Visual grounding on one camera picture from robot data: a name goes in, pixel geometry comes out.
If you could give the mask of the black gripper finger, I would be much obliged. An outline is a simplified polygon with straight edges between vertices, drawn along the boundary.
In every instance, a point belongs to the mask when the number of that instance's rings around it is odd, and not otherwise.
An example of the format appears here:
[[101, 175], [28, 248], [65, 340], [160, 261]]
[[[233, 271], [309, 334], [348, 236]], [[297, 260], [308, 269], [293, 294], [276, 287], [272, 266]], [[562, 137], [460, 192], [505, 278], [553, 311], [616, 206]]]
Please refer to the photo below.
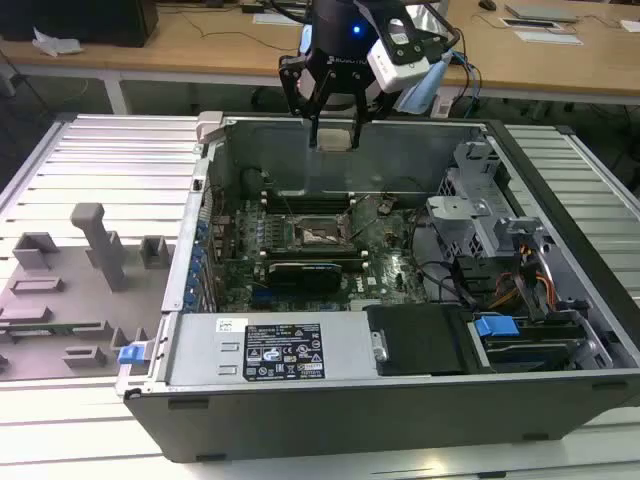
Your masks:
[[279, 58], [278, 74], [290, 113], [310, 121], [308, 145], [314, 149], [320, 113], [333, 92], [334, 70], [313, 65], [306, 56], [285, 55]]
[[354, 76], [352, 93], [355, 99], [356, 113], [350, 131], [351, 150], [356, 150], [359, 147], [363, 126], [373, 120], [385, 119], [396, 103], [395, 92], [386, 93], [382, 90], [369, 102], [366, 97], [366, 89], [362, 78]]

